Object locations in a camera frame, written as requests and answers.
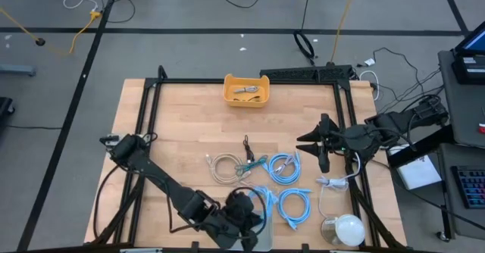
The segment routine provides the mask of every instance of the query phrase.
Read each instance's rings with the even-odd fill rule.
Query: coiled blue cable
[[[296,226],[298,224],[305,222],[310,217],[311,205],[310,205],[310,198],[308,197],[308,194],[307,194],[309,192],[311,192],[310,189],[285,189],[283,192],[280,193],[280,203],[278,204],[278,212],[280,212],[281,217],[288,222],[289,226],[291,226],[293,230],[296,230]],[[303,211],[302,215],[297,218],[288,216],[288,214],[286,214],[286,212],[283,210],[283,204],[285,202],[285,198],[292,194],[296,194],[305,202],[305,210]]]
[[[280,159],[285,159],[285,163],[279,166],[276,170],[273,170],[274,164]],[[293,163],[295,165],[295,171],[289,176],[281,176],[284,168],[289,164]],[[263,168],[270,174],[270,177],[274,182],[280,185],[291,185],[300,178],[301,166],[300,166],[300,155],[295,151],[295,156],[285,153],[279,153],[270,159],[269,165],[263,164]]]
[[[255,191],[259,192],[261,194],[261,197],[264,198],[266,201],[266,216],[271,217],[271,214],[273,213],[273,205],[278,203],[278,197],[267,187],[265,186],[256,186],[253,188]],[[255,197],[254,192],[249,193],[249,197]]]

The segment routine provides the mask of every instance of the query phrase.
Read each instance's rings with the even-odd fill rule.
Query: concrete floor
[[[234,0],[246,5],[254,0]],[[224,0],[133,0],[135,17],[126,23],[108,23],[94,58],[73,126],[62,152],[30,249],[80,245],[91,213],[105,150],[98,138],[111,131],[122,83],[126,78],[154,77],[163,64],[169,77],[221,78],[227,73],[256,77],[261,69],[306,67],[290,34],[195,34],[190,29],[295,29],[302,24],[306,0],[260,0],[250,9],[239,9]],[[335,30],[346,0],[309,0],[306,29]],[[472,30],[485,20],[485,0],[455,0],[466,26]],[[26,27],[80,28],[89,19],[92,4],[84,2],[67,10],[62,0],[0,0],[0,5]],[[131,7],[119,2],[110,20],[129,16]],[[91,26],[93,30],[98,21]],[[64,121],[94,34],[83,34],[73,55],[61,57],[37,47],[29,36],[12,33],[9,20],[0,16],[0,62],[32,64],[36,77],[0,75],[0,96],[15,100],[17,112],[10,124],[60,127]],[[110,33],[114,28],[167,29],[157,34]],[[387,48],[407,55],[424,78],[437,69],[437,52],[462,40],[459,26],[447,0],[354,0],[346,30],[422,30],[439,36],[383,36],[379,32],[344,35],[334,61],[357,64],[372,57],[372,51]],[[187,32],[170,34],[172,29]],[[51,45],[68,48],[74,33],[36,33]],[[330,58],[334,36],[309,36],[324,65]],[[371,68],[381,84],[403,92],[415,83],[414,71],[395,55],[377,53]],[[441,85],[440,75],[425,84]],[[377,108],[393,97],[384,90]],[[414,140],[433,128],[413,131]],[[17,248],[35,201],[59,131],[6,129],[0,136],[0,251]],[[440,203],[440,188],[419,189],[423,196]],[[458,236],[450,243],[436,239],[442,230],[440,212],[406,192],[396,190],[408,244],[428,251],[478,251],[484,241]]]

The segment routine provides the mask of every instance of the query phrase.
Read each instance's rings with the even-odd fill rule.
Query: yellow plastic tray
[[[236,89],[257,86],[257,92],[234,93]],[[227,74],[224,78],[224,101],[230,106],[262,108],[270,98],[270,80],[263,76],[259,79],[236,78]]]

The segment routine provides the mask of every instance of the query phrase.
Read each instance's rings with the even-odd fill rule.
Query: black keyboard
[[[266,75],[270,80],[348,80],[353,74],[351,65],[327,67],[295,67],[261,70],[259,76]]]
[[[485,208],[485,167],[453,166],[456,185],[466,208]]]

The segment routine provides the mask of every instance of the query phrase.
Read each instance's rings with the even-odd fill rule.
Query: wooden table
[[[142,96],[144,80],[125,80],[114,120],[113,133],[133,133]],[[232,152],[245,160],[244,135],[256,157],[275,155],[279,152],[293,153],[296,138],[312,131],[320,120],[320,114],[327,113],[337,120],[336,105],[331,86],[271,85],[270,100],[264,108],[232,108],[222,99],[222,84],[164,84],[158,106],[155,132],[158,139],[152,144],[151,159],[167,171],[183,186],[201,189],[212,198],[224,203],[224,199],[235,186],[216,183],[209,173],[205,155],[214,157],[221,152]],[[368,82],[352,82],[352,97],[357,121],[376,114],[372,90]],[[343,110],[348,112],[345,99]],[[147,126],[149,112],[144,127]],[[346,113],[346,126],[349,126]],[[270,186],[281,192],[289,187],[312,189],[311,216],[292,230],[274,207],[273,248],[301,248],[308,243],[310,249],[332,249],[320,234],[323,217],[318,212],[318,197],[321,186],[315,180],[321,175],[318,160],[310,154],[300,152],[302,175],[291,186],[278,186],[263,168],[252,171],[247,182]],[[330,155],[330,172],[327,178],[345,176],[343,158]],[[386,163],[386,155],[378,153],[376,160]],[[100,182],[115,166],[105,158]],[[230,162],[221,162],[221,172],[233,170]],[[406,244],[404,229],[394,193],[390,172],[379,165],[367,165],[374,210],[388,230],[402,244]],[[115,172],[102,191],[98,230],[106,226],[117,211],[123,190],[125,173]],[[327,215],[351,214],[350,194],[326,189],[322,200]],[[300,215],[303,203],[298,196],[286,199],[284,209],[290,216]],[[130,212],[125,220],[124,238],[127,240]],[[174,227],[185,223],[174,213]],[[85,240],[92,241],[92,216]],[[205,232],[184,230],[175,234],[168,232],[167,203],[165,195],[150,182],[146,183],[135,246],[138,247],[182,247],[188,248],[192,241],[199,241],[201,248],[216,248]],[[370,235],[366,241],[371,244]]]

